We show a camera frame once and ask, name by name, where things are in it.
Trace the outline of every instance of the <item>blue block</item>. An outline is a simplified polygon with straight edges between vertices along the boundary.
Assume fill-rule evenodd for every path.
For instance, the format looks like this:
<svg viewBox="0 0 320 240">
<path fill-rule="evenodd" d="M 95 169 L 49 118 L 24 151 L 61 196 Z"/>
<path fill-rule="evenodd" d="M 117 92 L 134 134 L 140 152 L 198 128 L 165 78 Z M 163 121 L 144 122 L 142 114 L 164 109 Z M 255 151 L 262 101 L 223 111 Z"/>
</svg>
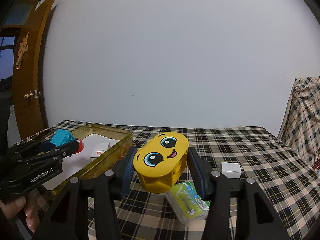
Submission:
<svg viewBox="0 0 320 240">
<path fill-rule="evenodd" d="M 51 143 L 53 143 L 56 147 L 63 145 L 65 143 L 74 141 L 75 138 L 72 136 L 72 134 L 67 131 L 67 130 L 63 130 L 63 129 L 59 129 L 55 135 L 53 136 L 53 138 L 51 139 Z"/>
</svg>

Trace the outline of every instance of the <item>table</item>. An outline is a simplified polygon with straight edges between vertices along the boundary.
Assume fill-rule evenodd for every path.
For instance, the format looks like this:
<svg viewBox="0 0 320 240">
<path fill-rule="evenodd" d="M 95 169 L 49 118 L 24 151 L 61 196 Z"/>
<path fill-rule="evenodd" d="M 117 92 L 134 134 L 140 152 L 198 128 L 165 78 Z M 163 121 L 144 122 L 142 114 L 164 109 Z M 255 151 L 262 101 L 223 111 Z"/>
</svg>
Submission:
<svg viewBox="0 0 320 240">
<path fill-rule="evenodd" d="M 74 130 L 85 122 L 63 121 L 52 129 Z M 264 190 L 292 239 L 302 239 L 309 231 L 320 211 L 320 178 L 306 162 L 282 141 L 262 127 L 226 129 L 190 129 L 108 125 L 132 131 L 133 145 L 141 148 L 158 133 L 177 131 L 184 134 L 202 159 L 212 168 L 220 162 L 239 163 L 246 176 L 255 178 Z M 178 182 L 191 180 L 188 169 Z M 34 192 L 43 216 L 50 199 L 42 189 Z M 163 194 L 151 194 L 140 185 L 135 174 L 129 195 L 116 202 L 116 211 L 123 239 L 200 239 L 204 220 L 184 227 L 176 218 Z M 88 231 L 95 239 L 94 205 L 89 200 Z M 235 238 L 236 202 L 231 199 L 229 238 Z"/>
</svg>

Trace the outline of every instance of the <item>cartoon mouth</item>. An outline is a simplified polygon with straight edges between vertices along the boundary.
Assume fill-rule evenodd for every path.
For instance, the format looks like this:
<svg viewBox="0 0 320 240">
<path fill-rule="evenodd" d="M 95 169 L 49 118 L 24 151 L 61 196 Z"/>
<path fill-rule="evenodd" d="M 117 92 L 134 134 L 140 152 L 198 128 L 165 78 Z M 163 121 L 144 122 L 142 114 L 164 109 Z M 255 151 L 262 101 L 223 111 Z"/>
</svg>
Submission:
<svg viewBox="0 0 320 240">
<path fill-rule="evenodd" d="M 177 156 L 177 152 L 176 150 L 172 150 L 172 153 L 169 156 L 167 156 L 167 158 L 174 158 L 175 156 Z"/>
</svg>

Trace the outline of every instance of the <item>door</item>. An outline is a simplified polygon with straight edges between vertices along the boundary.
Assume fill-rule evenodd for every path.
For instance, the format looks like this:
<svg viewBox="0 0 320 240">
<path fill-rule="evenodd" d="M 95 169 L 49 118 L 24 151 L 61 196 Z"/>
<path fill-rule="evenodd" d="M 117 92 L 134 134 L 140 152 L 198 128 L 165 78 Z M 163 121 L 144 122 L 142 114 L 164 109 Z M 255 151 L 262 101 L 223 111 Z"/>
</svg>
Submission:
<svg viewBox="0 0 320 240">
<path fill-rule="evenodd" d="M 45 23 L 54 0 L 45 0 L 30 13 L 15 46 L 12 101 L 21 139 L 44 129 L 38 89 L 38 62 Z"/>
</svg>

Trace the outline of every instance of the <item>door knob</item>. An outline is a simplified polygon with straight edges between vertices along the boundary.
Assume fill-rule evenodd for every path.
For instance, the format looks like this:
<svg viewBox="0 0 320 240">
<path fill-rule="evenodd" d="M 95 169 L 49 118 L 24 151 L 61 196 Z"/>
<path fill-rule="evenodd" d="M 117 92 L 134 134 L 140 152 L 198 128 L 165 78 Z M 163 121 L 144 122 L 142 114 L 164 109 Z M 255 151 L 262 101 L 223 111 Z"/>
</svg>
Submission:
<svg viewBox="0 0 320 240">
<path fill-rule="evenodd" d="M 33 96 L 33 94 L 32 94 L 32 92 L 30 91 L 28 94 L 25 94 L 25 95 L 24 95 L 24 99 L 32 99 L 32 96 Z"/>
</svg>

